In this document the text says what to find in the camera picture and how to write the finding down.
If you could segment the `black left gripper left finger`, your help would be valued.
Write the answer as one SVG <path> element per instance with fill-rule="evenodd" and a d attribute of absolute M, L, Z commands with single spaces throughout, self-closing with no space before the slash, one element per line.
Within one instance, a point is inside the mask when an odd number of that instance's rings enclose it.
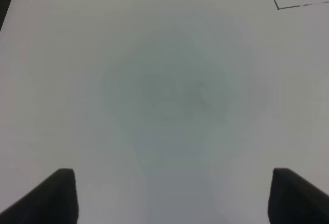
<path fill-rule="evenodd" d="M 73 169 L 58 169 L 1 212 L 1 223 L 77 223 L 79 204 Z"/>

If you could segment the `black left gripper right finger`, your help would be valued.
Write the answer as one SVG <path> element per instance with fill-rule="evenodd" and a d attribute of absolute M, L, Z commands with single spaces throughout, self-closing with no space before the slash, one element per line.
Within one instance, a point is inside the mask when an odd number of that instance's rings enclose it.
<path fill-rule="evenodd" d="M 275 168 L 267 214 L 271 224 L 328 223 L 328 194 L 288 168 Z"/>

